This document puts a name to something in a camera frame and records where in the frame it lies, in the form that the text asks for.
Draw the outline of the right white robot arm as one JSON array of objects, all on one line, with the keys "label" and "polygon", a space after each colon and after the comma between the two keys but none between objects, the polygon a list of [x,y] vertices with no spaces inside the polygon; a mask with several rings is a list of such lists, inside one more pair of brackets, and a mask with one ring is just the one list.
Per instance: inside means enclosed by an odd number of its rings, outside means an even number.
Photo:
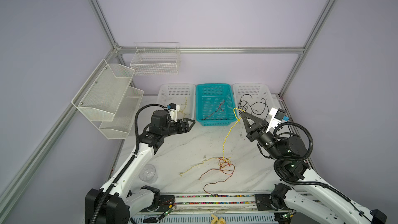
[{"label": "right white robot arm", "polygon": [[272,108],[271,119],[261,119],[244,110],[240,115],[246,137],[265,149],[281,182],[269,196],[271,207],[297,211],[320,224],[384,224],[387,216],[370,210],[335,189],[306,162],[314,147],[310,132],[302,125],[284,121],[285,111]]}]

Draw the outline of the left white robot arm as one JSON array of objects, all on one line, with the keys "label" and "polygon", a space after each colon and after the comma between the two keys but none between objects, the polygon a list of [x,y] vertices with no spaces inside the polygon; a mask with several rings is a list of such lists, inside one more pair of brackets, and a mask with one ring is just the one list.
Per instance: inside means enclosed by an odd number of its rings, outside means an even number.
[{"label": "left white robot arm", "polygon": [[134,117],[135,148],[122,166],[100,189],[91,189],[85,197],[86,224],[127,224],[133,216],[146,209],[155,211],[160,206],[160,191],[143,186],[132,193],[131,188],[145,165],[157,153],[167,137],[191,131],[195,120],[177,117],[179,105],[155,105],[151,121],[142,132],[138,129],[140,113],[152,107],[140,108]]}]

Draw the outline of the right white plastic basket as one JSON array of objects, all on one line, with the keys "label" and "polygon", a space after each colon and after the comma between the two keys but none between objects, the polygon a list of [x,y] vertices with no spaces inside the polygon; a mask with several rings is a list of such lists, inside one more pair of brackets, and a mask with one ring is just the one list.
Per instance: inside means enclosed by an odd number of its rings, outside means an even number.
[{"label": "right white plastic basket", "polygon": [[240,83],[233,85],[233,96],[238,118],[245,111],[254,116],[266,119],[271,108],[278,108],[275,100],[265,84]]}]

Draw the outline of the white plastic basket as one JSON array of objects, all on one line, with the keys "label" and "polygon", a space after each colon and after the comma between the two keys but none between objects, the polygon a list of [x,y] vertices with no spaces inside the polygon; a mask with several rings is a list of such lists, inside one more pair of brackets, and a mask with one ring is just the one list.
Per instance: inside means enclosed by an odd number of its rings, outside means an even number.
[{"label": "white plastic basket", "polygon": [[178,119],[195,118],[196,86],[194,84],[163,84],[160,87],[157,104],[169,105],[175,103],[180,105]]},{"label": "white plastic basket", "polygon": [[238,118],[245,111],[254,116],[266,119],[271,108],[278,108],[275,100],[265,84],[240,83],[233,85],[233,96]]}]

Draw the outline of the left white plastic basket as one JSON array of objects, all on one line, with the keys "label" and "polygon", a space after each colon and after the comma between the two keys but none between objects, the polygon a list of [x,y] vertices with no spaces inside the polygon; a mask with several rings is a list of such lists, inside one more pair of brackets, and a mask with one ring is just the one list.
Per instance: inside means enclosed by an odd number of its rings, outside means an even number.
[{"label": "left white plastic basket", "polygon": [[163,84],[160,87],[157,104],[169,105],[175,103],[180,105],[178,119],[195,118],[196,86],[194,84]]}]

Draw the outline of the teal plastic basket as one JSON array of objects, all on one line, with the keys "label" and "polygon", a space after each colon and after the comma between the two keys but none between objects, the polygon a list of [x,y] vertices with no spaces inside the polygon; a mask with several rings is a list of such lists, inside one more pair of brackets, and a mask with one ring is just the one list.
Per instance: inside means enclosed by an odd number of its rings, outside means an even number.
[{"label": "teal plastic basket", "polygon": [[230,125],[236,120],[235,101],[229,84],[196,87],[196,118],[205,127]]}]

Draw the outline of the clear plastic cup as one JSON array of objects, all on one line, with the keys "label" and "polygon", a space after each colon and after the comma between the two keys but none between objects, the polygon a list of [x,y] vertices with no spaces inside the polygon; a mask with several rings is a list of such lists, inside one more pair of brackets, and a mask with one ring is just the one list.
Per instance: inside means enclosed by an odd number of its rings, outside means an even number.
[{"label": "clear plastic cup", "polygon": [[145,165],[139,174],[139,178],[149,184],[155,183],[158,178],[155,166],[152,164]]}]

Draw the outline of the white two-tier mesh shelf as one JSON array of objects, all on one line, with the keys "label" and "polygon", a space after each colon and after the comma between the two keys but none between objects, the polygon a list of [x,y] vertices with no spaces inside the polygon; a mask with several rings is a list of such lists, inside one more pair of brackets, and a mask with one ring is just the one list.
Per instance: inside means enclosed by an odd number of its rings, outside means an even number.
[{"label": "white two-tier mesh shelf", "polygon": [[132,86],[135,70],[102,60],[72,99],[72,105],[108,140],[126,139],[144,91]]}]

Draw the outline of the yellow object at front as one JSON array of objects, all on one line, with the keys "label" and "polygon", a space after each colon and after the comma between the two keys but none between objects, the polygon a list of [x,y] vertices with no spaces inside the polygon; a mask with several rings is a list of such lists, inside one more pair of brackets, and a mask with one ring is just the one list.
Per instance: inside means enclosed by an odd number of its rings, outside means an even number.
[{"label": "yellow object at front", "polygon": [[217,217],[216,215],[211,215],[211,222],[210,224],[226,224],[226,220],[223,217]]}]

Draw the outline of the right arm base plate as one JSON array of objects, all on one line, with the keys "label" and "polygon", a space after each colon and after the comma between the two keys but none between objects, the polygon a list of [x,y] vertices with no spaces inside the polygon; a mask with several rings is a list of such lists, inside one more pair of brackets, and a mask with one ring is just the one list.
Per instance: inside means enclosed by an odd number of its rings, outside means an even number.
[{"label": "right arm base plate", "polygon": [[282,194],[255,194],[255,202],[259,211],[293,211],[285,204],[286,196]]}]

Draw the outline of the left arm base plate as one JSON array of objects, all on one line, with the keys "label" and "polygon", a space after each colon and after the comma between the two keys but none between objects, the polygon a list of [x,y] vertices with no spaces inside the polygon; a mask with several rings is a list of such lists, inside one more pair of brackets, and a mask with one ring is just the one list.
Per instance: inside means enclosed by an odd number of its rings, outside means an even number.
[{"label": "left arm base plate", "polygon": [[159,200],[154,206],[147,208],[149,212],[165,212],[170,205],[175,204],[174,195],[160,195]]}]

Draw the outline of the aluminium front rail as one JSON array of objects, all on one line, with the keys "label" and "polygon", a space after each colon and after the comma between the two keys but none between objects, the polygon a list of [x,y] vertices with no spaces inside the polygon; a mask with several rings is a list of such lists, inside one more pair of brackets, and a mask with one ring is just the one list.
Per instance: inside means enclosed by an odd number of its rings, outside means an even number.
[{"label": "aluminium front rail", "polygon": [[[308,200],[298,194],[293,188],[284,184],[276,185],[271,194],[282,194],[286,196],[287,207],[303,213],[308,217],[321,222],[328,223],[343,222],[342,213],[334,210],[332,205],[324,206],[315,201]],[[85,198],[85,222],[98,224],[126,224],[128,220],[137,213],[154,206],[160,198],[158,189],[144,186],[136,194],[110,194],[108,192],[91,189]],[[200,207],[224,207],[231,208],[240,205],[256,205],[255,195],[248,196],[175,196],[174,206],[200,206]]]}]

